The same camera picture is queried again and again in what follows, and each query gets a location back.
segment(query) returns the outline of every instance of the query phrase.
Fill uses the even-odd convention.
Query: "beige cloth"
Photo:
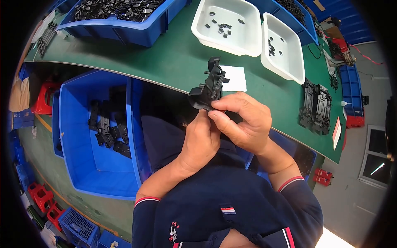
[[[30,93],[29,93],[29,78],[21,81],[16,77],[11,88],[10,102],[8,109],[11,112],[19,112],[29,108]]]

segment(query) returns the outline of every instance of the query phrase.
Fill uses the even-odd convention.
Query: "window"
[[[390,167],[385,128],[368,125],[365,154],[358,179],[374,187],[386,188],[390,181]]]

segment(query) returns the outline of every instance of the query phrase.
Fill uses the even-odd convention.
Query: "gray wall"
[[[377,43],[357,46],[372,60],[383,62]],[[351,48],[357,58],[357,69],[374,77],[388,77],[385,65],[376,65]],[[347,141],[339,164],[325,159],[323,169],[334,174],[332,185],[316,184],[314,194],[323,210],[324,226],[353,246],[362,243],[385,195],[384,189],[358,181],[364,157],[367,125],[385,126],[386,100],[391,96],[388,79],[371,79],[359,72],[363,95],[369,95],[365,106],[365,127],[347,130]]]

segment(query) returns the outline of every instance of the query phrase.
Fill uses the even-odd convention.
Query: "yellow floor line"
[[[39,173],[39,175],[41,176],[41,178],[44,180],[44,182],[46,183],[46,185],[48,185],[48,187],[50,187],[51,188],[51,190],[57,195],[57,196],[59,196],[59,198],[61,198],[64,202],[66,202],[66,204],[67,205],[69,205],[69,206],[71,206],[74,210],[76,210],[79,214],[81,214],[82,216],[84,216],[85,218],[87,218],[88,220],[90,220],[91,222],[93,222],[94,224],[96,224],[97,226],[100,226],[100,227],[102,227],[103,229],[105,229],[105,230],[107,230],[107,231],[109,231],[110,233],[113,233],[115,236],[119,236],[119,233],[118,232],[116,232],[116,231],[114,231],[114,230],[112,230],[112,229],[110,229],[110,228],[107,228],[106,226],[104,226],[104,225],[102,225],[102,224],[100,224],[100,223],[98,223],[98,222],[96,222],[95,220],[93,220],[93,219],[91,219],[90,217],[88,217],[87,215],[85,215],[85,214],[83,214],[81,211],[79,211],[75,206],[73,206],[72,204],[70,204],[65,198],[63,198],[62,196],[61,196],[61,194],[59,194],[48,182],[47,182],[47,180],[44,178],[44,176],[40,173],[40,171],[37,169],[37,167],[34,165],[34,163],[32,162],[32,159],[30,159],[30,157],[29,157],[29,155],[27,155],[27,157],[28,157],[28,159],[29,159],[29,161],[30,161],[30,163],[33,165],[33,167],[36,169],[36,171]]]
[[[52,128],[50,127],[50,125],[48,125],[48,123],[45,122],[45,121],[43,120],[43,118],[41,118],[40,115],[38,115],[38,114],[35,113],[35,116],[36,116],[36,118],[41,122],[41,124],[43,124],[50,132],[52,132]]]

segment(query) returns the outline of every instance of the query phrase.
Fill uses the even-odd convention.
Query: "navy shirt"
[[[310,248],[323,225],[303,177],[275,192],[251,171],[208,164],[162,199],[137,199],[132,247],[218,248],[233,228],[259,247]]]

